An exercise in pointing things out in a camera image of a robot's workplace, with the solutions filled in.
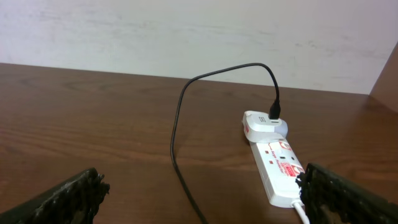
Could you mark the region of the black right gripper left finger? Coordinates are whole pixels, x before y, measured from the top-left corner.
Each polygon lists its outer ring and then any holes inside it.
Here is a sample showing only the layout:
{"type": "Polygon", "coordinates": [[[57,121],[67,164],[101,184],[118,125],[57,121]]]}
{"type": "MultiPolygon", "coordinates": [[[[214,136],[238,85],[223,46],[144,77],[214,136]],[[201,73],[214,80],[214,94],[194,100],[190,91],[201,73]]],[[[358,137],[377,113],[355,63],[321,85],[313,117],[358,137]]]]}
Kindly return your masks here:
{"type": "Polygon", "coordinates": [[[1,213],[1,224],[93,224],[109,194],[104,175],[92,167],[1,213]]]}

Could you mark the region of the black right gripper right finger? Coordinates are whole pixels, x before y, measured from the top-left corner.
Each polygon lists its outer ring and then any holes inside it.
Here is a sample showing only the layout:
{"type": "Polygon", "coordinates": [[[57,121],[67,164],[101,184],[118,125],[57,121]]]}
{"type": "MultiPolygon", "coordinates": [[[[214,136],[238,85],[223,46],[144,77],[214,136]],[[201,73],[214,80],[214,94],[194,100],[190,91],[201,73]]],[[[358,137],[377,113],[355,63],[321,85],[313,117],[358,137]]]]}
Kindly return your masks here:
{"type": "Polygon", "coordinates": [[[310,223],[397,224],[397,204],[317,164],[296,178],[310,223]]]}

